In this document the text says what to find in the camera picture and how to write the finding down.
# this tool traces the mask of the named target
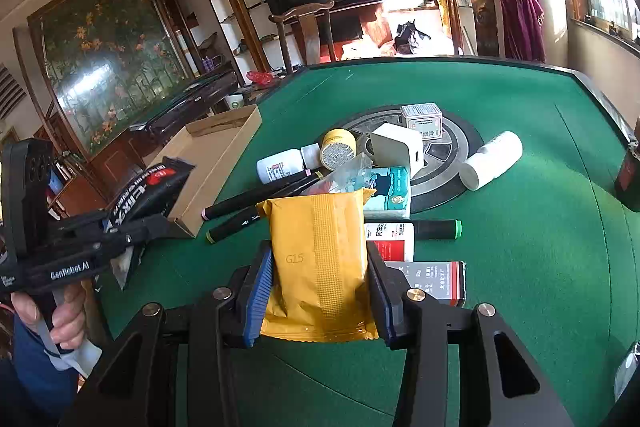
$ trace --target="white pill bottle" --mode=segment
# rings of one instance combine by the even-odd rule
[[[255,169],[262,183],[270,183],[285,176],[302,172],[305,168],[316,170],[321,165],[320,146],[317,143],[312,143],[302,149],[289,149],[258,160]]]
[[[478,190],[507,172],[522,157],[522,142],[505,131],[484,144],[460,166],[460,179],[469,190]]]

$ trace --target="white cube box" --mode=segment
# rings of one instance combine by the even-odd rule
[[[370,134],[378,167],[406,168],[413,178],[424,167],[422,136],[419,132],[392,123],[383,123]]]
[[[423,140],[442,136],[442,111],[434,103],[403,105],[402,116],[407,129],[418,131]]]

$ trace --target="wooden armchair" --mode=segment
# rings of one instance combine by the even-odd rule
[[[462,25],[456,0],[447,0],[451,23],[451,39],[453,40],[454,53],[463,48]],[[474,23],[476,26],[476,42],[478,55],[485,57],[500,57],[500,44],[498,40],[498,27],[496,7],[494,0],[472,0],[474,11]]]
[[[320,62],[320,34],[318,32],[318,22],[316,13],[326,12],[327,44],[329,47],[329,58],[335,62],[334,38],[331,35],[331,19],[329,10],[334,7],[334,1],[327,1],[325,4],[313,2],[296,6],[282,15],[269,15],[269,20],[276,23],[278,27],[278,38],[280,39],[280,49],[282,58],[287,69],[287,74],[293,73],[291,66],[291,56],[287,47],[287,37],[284,31],[285,22],[293,22],[290,19],[297,19],[302,28],[302,35],[305,38],[306,64],[318,64]]]

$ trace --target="wall decoration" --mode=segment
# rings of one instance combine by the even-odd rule
[[[157,0],[56,0],[29,17],[40,67],[87,158],[190,82]]]

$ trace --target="cardboard box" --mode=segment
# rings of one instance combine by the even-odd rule
[[[410,178],[424,167],[422,136],[418,131],[383,123],[369,136],[378,167],[402,166]]]
[[[407,129],[418,131],[423,140],[442,136],[442,111],[434,103],[403,105],[402,116]]]
[[[413,262],[385,261],[399,269],[411,288],[420,288],[441,303],[462,307],[466,299],[464,261]]]
[[[188,123],[180,129],[152,163],[169,156],[195,165],[168,215],[169,220],[191,236],[198,235],[203,208],[216,200],[261,123],[257,105],[248,105]]]

